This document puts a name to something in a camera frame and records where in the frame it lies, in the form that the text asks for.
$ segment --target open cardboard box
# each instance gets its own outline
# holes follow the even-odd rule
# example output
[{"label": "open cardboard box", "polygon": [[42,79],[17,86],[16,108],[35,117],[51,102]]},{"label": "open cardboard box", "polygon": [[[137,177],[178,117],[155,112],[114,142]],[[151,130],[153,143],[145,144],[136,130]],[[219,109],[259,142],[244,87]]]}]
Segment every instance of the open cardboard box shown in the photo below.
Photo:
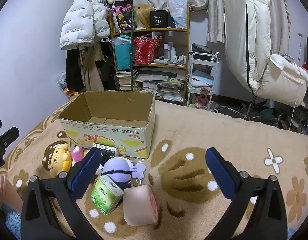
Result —
[{"label": "open cardboard box", "polygon": [[59,116],[74,144],[115,146],[136,158],[149,157],[154,118],[154,95],[133,91],[84,92]]}]

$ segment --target white puffer jacket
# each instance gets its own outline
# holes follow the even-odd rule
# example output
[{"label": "white puffer jacket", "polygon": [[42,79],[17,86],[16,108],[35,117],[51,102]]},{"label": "white puffer jacket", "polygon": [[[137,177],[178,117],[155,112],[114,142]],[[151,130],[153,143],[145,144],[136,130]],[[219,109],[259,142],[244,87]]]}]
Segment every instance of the white puffer jacket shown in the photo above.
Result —
[{"label": "white puffer jacket", "polygon": [[110,35],[106,21],[108,10],[101,0],[74,0],[63,21],[61,49],[93,46],[107,38]]}]

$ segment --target green tissue pack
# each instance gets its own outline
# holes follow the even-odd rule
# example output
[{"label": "green tissue pack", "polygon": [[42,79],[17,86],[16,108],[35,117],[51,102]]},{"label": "green tissue pack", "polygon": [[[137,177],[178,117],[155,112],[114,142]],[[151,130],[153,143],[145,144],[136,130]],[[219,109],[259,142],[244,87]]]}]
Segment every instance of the green tissue pack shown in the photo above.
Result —
[{"label": "green tissue pack", "polygon": [[107,215],[113,212],[123,194],[123,190],[109,176],[104,175],[97,178],[91,200],[103,214]]}]

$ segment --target white wall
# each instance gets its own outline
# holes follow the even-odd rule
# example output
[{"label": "white wall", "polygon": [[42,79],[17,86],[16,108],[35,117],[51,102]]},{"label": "white wall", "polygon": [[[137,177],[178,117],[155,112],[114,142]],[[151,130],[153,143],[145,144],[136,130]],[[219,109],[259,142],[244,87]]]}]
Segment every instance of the white wall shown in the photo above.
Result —
[{"label": "white wall", "polygon": [[[289,55],[291,55],[298,65],[304,61],[304,49],[306,49],[306,36],[308,36],[308,13],[299,0],[287,0],[287,10],[291,18],[291,33],[289,43]],[[246,90],[229,71],[226,57],[225,46],[223,43],[212,43],[206,41],[207,34],[207,13],[205,11],[196,11],[190,13],[190,48],[192,43],[198,43],[208,46],[214,52],[220,52],[220,63],[217,76],[215,78],[214,93],[217,95],[237,98],[250,101],[252,93]],[[298,60],[301,38],[298,33],[303,34],[302,55]]]},{"label": "white wall", "polygon": [[0,135],[20,141],[68,99],[55,82],[65,71],[63,18],[73,0],[8,0],[0,12]]}]

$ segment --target jacket sleeve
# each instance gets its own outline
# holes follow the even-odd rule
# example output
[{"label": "jacket sleeve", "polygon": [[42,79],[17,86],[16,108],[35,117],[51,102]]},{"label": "jacket sleeve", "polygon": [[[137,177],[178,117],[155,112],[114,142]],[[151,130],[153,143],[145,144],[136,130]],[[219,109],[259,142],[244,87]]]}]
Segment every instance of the jacket sleeve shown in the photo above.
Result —
[{"label": "jacket sleeve", "polygon": [[105,8],[102,0],[93,0],[94,11],[94,28],[95,36],[99,39],[107,38],[110,36],[110,27],[107,22],[107,8]]},{"label": "jacket sleeve", "polygon": [[92,0],[74,0],[63,21],[61,49],[74,49],[83,43],[94,44],[93,12]]}]

